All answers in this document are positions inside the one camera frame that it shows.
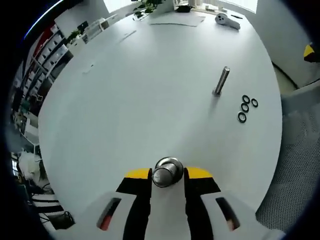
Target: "desk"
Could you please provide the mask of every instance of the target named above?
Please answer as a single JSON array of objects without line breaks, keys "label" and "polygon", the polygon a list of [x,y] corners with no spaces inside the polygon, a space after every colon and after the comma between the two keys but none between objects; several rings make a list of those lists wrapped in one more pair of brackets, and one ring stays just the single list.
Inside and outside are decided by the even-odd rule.
[{"label": "desk", "polygon": [[[122,19],[90,41],[50,89],[39,114],[41,154],[75,219],[116,190],[127,171],[153,168],[166,156],[207,169],[255,211],[265,197],[282,135],[271,60],[245,17],[235,19],[238,32],[214,15],[188,14],[205,20],[190,27]],[[217,98],[212,90],[224,66],[230,74]],[[250,105],[241,124],[244,94],[259,106]]]}]

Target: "metal peg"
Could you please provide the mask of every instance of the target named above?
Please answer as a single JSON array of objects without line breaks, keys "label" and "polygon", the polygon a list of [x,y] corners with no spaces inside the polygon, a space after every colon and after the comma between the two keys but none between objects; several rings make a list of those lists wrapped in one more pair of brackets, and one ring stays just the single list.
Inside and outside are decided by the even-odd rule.
[{"label": "metal peg", "polygon": [[184,174],[184,167],[178,159],[165,157],[157,162],[152,173],[152,180],[159,188],[177,183]]},{"label": "metal peg", "polygon": [[221,90],[222,90],[222,88],[223,88],[223,86],[224,86],[224,84],[225,84],[225,82],[227,80],[227,77],[228,77],[229,73],[230,73],[230,68],[225,66],[223,68],[223,71],[222,71],[222,74],[220,76],[219,82],[216,85],[216,88],[213,89],[212,94],[214,94],[216,96],[220,96],[221,95]]}]

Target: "black o-ring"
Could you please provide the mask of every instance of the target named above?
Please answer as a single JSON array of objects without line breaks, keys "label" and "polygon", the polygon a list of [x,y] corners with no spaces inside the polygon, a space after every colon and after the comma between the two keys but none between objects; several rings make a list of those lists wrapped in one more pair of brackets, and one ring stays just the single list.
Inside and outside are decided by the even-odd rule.
[{"label": "black o-ring", "polygon": [[239,122],[242,123],[242,124],[247,121],[247,116],[245,115],[244,112],[240,111],[240,112],[238,113],[238,120],[239,120]]},{"label": "black o-ring", "polygon": [[257,108],[258,107],[258,101],[255,99],[255,98],[252,98],[251,99],[251,103],[252,103],[252,106],[254,106],[255,108]]},{"label": "black o-ring", "polygon": [[249,105],[246,104],[245,102],[243,102],[243,103],[241,103],[241,109],[242,109],[242,111],[247,113],[247,112],[249,112]]},{"label": "black o-ring", "polygon": [[250,103],[250,97],[248,97],[247,95],[243,95],[242,96],[242,101],[246,104]]}]

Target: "gray fabric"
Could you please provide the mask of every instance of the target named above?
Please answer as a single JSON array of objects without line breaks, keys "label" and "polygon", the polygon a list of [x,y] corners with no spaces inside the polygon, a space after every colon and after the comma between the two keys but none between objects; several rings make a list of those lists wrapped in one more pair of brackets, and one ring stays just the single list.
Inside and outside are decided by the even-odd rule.
[{"label": "gray fabric", "polygon": [[283,97],[282,108],[279,159],[256,218],[285,232],[302,213],[320,176],[320,87]]}]

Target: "black object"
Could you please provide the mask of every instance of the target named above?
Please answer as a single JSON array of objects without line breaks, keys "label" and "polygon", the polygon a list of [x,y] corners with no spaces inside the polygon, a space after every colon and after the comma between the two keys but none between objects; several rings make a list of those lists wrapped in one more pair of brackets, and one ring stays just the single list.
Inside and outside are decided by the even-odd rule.
[{"label": "black object", "polygon": [[320,48],[316,43],[311,42],[309,44],[309,47],[313,50],[313,52],[310,52],[308,55],[306,55],[307,47],[304,50],[304,60],[310,63],[320,63]]},{"label": "black object", "polygon": [[240,111],[240,112],[238,113],[238,120],[239,120],[239,122],[242,123],[242,124],[247,121],[247,117],[246,117],[246,115],[245,115],[244,112]]},{"label": "black object", "polygon": [[80,33],[83,34],[84,31],[85,31],[85,29],[86,29],[86,27],[88,27],[88,26],[89,26],[88,22],[87,22],[87,21],[84,21],[84,22],[81,23],[77,28],[78,28],[78,30],[80,31]]},{"label": "black object", "polygon": [[244,19],[243,17],[240,17],[240,16],[236,16],[236,15],[231,15],[232,17],[235,17],[237,19]]},{"label": "black object", "polygon": [[58,216],[47,216],[46,214],[44,215],[50,220],[55,229],[68,229],[73,224],[75,224],[74,218],[68,211],[65,211],[63,214]]},{"label": "black object", "polygon": [[247,95],[243,95],[242,96],[242,101],[246,104],[250,103],[250,97],[248,97]]},{"label": "black object", "polygon": [[151,212],[150,198],[152,188],[152,169],[149,169],[148,178],[125,177],[116,190],[118,193],[136,195],[129,211],[123,231],[123,240],[145,239],[146,229]]},{"label": "black object", "polygon": [[279,67],[277,64],[275,64],[273,61],[271,61],[271,62],[272,62],[272,65],[273,65],[276,69],[278,69],[283,75],[285,75],[286,79],[288,79],[288,80],[294,85],[295,89],[298,89],[298,88],[299,88],[298,85],[292,80],[291,77],[289,77],[288,74],[286,74],[286,73],[282,70],[281,67]]},{"label": "black object", "polygon": [[249,106],[248,106],[248,104],[246,104],[245,102],[241,103],[241,109],[242,109],[242,111],[244,111],[245,113],[249,112]]},{"label": "black object", "polygon": [[220,188],[212,177],[190,178],[188,169],[184,168],[185,214],[190,228],[191,240],[214,239],[209,214],[201,195],[218,192],[220,192]]},{"label": "black object", "polygon": [[255,108],[258,107],[258,101],[255,98],[251,99],[251,103],[252,103],[252,106],[254,106]]},{"label": "black object", "polygon": [[17,88],[15,90],[15,95],[14,95],[14,99],[13,99],[13,103],[11,105],[11,108],[14,112],[18,112],[19,111],[19,107],[20,107],[20,103],[21,103],[21,100],[23,98],[23,94],[24,94],[24,91],[20,88]]},{"label": "black object", "polygon": [[232,209],[232,207],[230,206],[230,204],[227,202],[227,200],[224,197],[219,197],[216,198],[216,203],[219,205],[225,220],[231,221],[232,222],[232,231],[236,230],[237,228],[240,227],[240,223],[239,220],[234,212],[234,210]]},{"label": "black object", "polygon": [[188,5],[181,5],[175,10],[177,13],[190,13],[193,6]]}]

